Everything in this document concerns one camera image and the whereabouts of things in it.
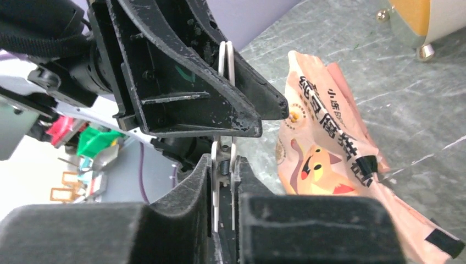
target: snack package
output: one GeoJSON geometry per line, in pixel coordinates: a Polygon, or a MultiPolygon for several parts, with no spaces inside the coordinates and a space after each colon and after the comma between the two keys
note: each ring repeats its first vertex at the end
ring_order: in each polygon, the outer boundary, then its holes
{"type": "Polygon", "coordinates": [[[276,146],[281,182],[288,194],[360,195],[379,200],[390,213],[405,254],[419,263],[445,263],[464,243],[379,183],[388,164],[369,136],[345,77],[336,63],[288,54],[285,97],[290,116],[276,146]]]}

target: green plastic container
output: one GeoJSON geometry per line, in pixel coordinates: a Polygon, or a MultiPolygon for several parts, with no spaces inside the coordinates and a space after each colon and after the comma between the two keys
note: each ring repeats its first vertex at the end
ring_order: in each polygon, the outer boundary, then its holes
{"type": "Polygon", "coordinates": [[[116,138],[122,136],[122,133],[115,130],[102,132],[88,126],[79,136],[77,155],[95,158],[100,151],[109,147],[116,138]]]}

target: marble tabletop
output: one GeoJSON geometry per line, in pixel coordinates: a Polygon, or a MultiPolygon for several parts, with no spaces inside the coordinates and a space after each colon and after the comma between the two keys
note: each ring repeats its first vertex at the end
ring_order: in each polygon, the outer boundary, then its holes
{"type": "MultiPolygon", "coordinates": [[[[302,1],[241,51],[279,91],[287,53],[297,50],[338,62],[371,136],[392,171],[395,193],[454,235],[466,239],[466,30],[432,45],[436,57],[416,60],[389,24],[379,24],[377,1],[302,1]]],[[[256,176],[276,193],[274,147],[280,122],[264,122],[260,139],[239,139],[256,176]]],[[[463,254],[452,263],[465,263],[463,254]]]]}

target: circular logo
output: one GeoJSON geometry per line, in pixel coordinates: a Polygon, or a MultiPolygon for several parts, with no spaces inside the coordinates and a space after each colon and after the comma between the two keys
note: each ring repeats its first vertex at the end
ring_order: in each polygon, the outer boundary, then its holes
{"type": "Polygon", "coordinates": [[[286,159],[286,150],[281,140],[278,140],[277,145],[275,146],[275,158],[277,160],[277,165],[280,165],[286,159]]]}
{"type": "Polygon", "coordinates": [[[285,119],[285,124],[289,129],[295,130],[306,123],[307,113],[304,107],[298,103],[290,105],[290,116],[285,119]]]}

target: metal foot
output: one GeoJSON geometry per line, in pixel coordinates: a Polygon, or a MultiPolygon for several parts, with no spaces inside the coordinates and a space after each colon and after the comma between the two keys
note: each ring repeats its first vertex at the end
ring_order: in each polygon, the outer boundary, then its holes
{"type": "Polygon", "coordinates": [[[416,49],[416,57],[422,62],[429,61],[434,57],[434,55],[435,51],[431,44],[425,44],[416,49]]]}
{"type": "Polygon", "coordinates": [[[388,9],[381,9],[377,12],[377,15],[375,16],[378,22],[387,22],[390,19],[390,14],[388,9]]]}

